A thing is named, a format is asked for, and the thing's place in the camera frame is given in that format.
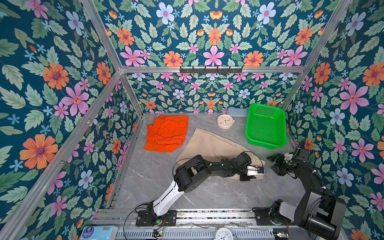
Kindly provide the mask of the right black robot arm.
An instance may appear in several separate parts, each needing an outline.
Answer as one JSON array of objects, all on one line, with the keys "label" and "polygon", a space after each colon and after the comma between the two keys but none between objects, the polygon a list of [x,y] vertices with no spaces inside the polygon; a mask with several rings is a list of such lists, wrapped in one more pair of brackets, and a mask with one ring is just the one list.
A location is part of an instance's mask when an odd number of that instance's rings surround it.
[{"label": "right black robot arm", "polygon": [[334,195],[323,182],[319,170],[310,163],[310,151],[303,140],[294,152],[267,157],[274,163],[271,169],[280,177],[293,174],[305,193],[297,206],[283,200],[272,205],[269,218],[275,224],[296,226],[326,240],[339,238],[346,211],[346,202]]}]

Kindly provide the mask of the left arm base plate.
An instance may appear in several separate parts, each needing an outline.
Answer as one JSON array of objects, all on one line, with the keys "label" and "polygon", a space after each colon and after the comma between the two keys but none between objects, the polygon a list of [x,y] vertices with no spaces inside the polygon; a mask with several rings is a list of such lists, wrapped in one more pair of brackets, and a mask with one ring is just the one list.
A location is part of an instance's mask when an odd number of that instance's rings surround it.
[{"label": "left arm base plate", "polygon": [[176,225],[177,211],[169,210],[165,215],[157,216],[153,211],[139,211],[136,227],[163,227]]}]

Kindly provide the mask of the orange shorts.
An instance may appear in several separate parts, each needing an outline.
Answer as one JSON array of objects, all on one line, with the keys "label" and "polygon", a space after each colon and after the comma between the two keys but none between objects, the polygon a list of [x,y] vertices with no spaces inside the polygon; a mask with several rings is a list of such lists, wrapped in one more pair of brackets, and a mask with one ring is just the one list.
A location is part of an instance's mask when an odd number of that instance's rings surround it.
[{"label": "orange shorts", "polygon": [[148,125],[145,150],[172,153],[182,146],[187,135],[188,116],[162,116]]}]

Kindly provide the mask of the beige shorts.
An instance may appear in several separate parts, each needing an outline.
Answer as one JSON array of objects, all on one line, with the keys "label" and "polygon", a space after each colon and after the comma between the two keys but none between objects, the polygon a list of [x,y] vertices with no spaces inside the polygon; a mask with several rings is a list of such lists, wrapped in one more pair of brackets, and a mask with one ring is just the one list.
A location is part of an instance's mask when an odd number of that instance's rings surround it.
[{"label": "beige shorts", "polygon": [[210,162],[220,162],[223,159],[236,158],[241,152],[251,157],[252,166],[261,167],[265,164],[265,161],[242,145],[206,130],[196,129],[177,162],[182,165],[197,155]]}]

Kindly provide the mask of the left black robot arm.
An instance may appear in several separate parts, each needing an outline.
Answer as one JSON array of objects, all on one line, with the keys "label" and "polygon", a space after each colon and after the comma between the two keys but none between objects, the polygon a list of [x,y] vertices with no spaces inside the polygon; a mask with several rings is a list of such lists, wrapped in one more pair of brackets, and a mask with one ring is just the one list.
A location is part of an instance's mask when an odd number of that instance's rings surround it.
[{"label": "left black robot arm", "polygon": [[187,158],[186,162],[173,172],[173,180],[167,190],[146,208],[147,223],[156,226],[164,223],[164,216],[170,207],[185,193],[194,191],[209,177],[231,178],[238,176],[241,182],[248,182],[265,173],[264,163],[252,163],[250,151],[241,152],[232,159],[219,162],[205,160],[201,155]]}]

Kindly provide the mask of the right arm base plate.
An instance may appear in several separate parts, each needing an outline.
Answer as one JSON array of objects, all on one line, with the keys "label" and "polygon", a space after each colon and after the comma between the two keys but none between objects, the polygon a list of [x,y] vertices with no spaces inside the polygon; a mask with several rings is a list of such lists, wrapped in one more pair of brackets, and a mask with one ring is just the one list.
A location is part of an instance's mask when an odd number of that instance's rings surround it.
[{"label": "right arm base plate", "polygon": [[272,209],[252,208],[258,226],[294,226],[294,222]]}]

